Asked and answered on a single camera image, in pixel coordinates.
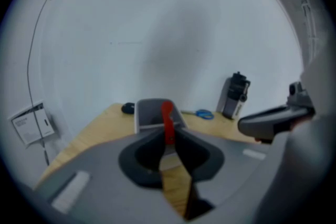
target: white wall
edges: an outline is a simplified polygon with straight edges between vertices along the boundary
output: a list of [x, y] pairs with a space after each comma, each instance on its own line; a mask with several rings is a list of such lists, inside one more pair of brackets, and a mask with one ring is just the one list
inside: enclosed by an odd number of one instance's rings
[[[7, 118], [30, 106], [27, 50], [43, 1], [16, 0], [0, 40], [2, 146], [30, 186], [45, 168], [42, 149], [24, 149]], [[215, 110], [225, 79], [240, 71], [251, 80], [248, 114], [284, 103], [302, 70], [277, 0], [51, 0], [32, 63], [33, 100], [44, 101], [61, 137], [48, 142], [51, 157], [112, 103], [167, 97], [180, 109]]]

